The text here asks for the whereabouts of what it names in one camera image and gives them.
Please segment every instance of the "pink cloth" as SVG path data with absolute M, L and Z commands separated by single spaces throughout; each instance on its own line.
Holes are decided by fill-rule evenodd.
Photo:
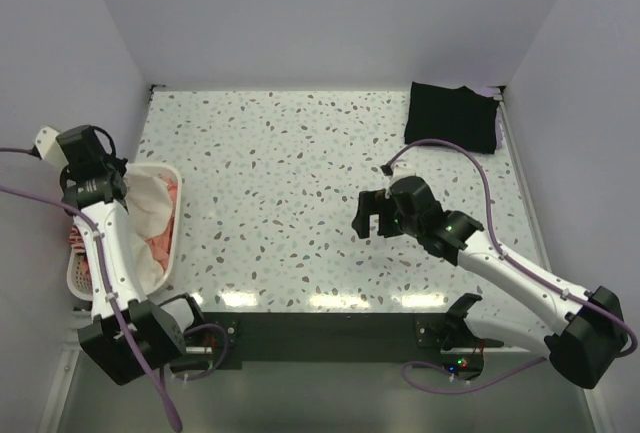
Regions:
M 169 197 L 173 203 L 173 213 L 167 225 L 167 229 L 161 235 L 154 236 L 146 240 L 147 245 L 151 248 L 151 255 L 162 266 L 164 271 L 169 267 L 169 259 L 171 258 L 171 235 L 173 235 L 173 224 L 175 222 L 176 202 L 178 201 L 178 186 L 171 182 L 167 182 Z

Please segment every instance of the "white cloth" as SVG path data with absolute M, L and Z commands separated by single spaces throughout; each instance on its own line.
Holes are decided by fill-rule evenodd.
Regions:
M 127 165 L 127 209 L 133 225 L 131 252 L 140 286 L 145 294 L 154 290 L 164 276 L 160 263 L 153 259 L 151 248 L 144 240 L 161 235 L 167 229 L 173 212 L 167 183 L 145 173 L 135 164 Z
M 145 240 L 164 233 L 173 212 L 167 184 L 135 163 L 127 166 L 124 180 L 128 188 L 127 209 L 136 233 Z

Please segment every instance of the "speckled table surface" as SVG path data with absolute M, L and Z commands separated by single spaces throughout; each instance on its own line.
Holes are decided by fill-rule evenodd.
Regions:
M 205 311 L 438 312 L 466 292 L 488 314 L 537 319 L 408 237 L 359 240 L 358 192 L 386 186 L 379 165 L 403 146 L 409 93 L 156 92 L 137 161 L 184 178 L 171 286 Z M 483 223 L 480 178 L 461 155 L 406 155 L 443 206 Z M 479 155 L 498 236 L 537 261 L 509 147 Z

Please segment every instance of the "black mount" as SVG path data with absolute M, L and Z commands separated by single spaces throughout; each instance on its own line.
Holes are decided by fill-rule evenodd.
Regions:
M 459 303 L 447 313 L 205 312 L 204 318 L 206 323 L 216 323 L 233 331 L 229 335 L 229 355 L 221 369 L 239 370 L 247 361 L 405 363 L 426 360 L 447 367 L 456 375 L 477 375 L 484 364 L 479 353 L 465 357 L 469 361 L 465 368 L 459 368 L 454 361 L 459 355 L 446 353 L 453 347 L 473 348 L 479 341 L 470 332 L 463 332 L 466 326 L 456 305 Z M 217 345 L 220 341 L 221 338 L 216 337 Z M 187 338 L 188 346 L 203 344 L 206 346 L 202 339 Z M 488 340 L 486 346 L 499 347 L 502 343 Z M 171 362 L 170 367 L 173 373 L 202 371 L 209 368 L 211 361 L 209 352 L 188 354 Z
M 603 286 L 589 296 L 589 303 L 624 320 L 620 300 Z M 569 325 L 561 335 L 544 339 L 551 352 L 549 361 L 572 383 L 595 388 L 624 348 L 628 336 L 618 325 L 586 306 L 568 319 Z
M 173 317 L 159 306 L 149 300 L 131 302 L 123 315 L 127 323 L 135 326 L 133 337 L 152 369 L 185 354 L 182 331 Z M 96 318 L 92 324 L 78 330 L 78 339 L 84 352 L 118 385 L 125 385 L 144 374 L 115 316 L 105 320 Z

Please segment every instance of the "cloth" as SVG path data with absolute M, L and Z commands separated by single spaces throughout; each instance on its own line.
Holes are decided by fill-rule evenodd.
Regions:
M 499 102 L 466 86 L 456 89 L 413 83 L 405 143 L 437 138 L 478 153 L 495 153 Z
M 135 163 L 127 167 L 124 175 L 127 185 L 127 210 L 136 233 L 147 240 L 162 235 L 173 212 L 167 183 L 145 173 Z
M 169 266 L 178 186 L 148 175 L 135 165 L 129 166 L 125 182 L 129 188 L 127 209 L 133 225 L 131 252 L 140 286 L 148 294 Z M 81 271 L 90 275 L 84 243 L 75 226 L 69 243 L 74 253 L 80 255 Z
M 471 88 L 471 90 L 485 98 L 493 98 L 495 95 L 502 95 L 500 88 L 495 86 L 485 86 L 483 88 Z M 500 117 L 496 115 L 496 150 L 503 146 L 502 125 L 500 125 Z

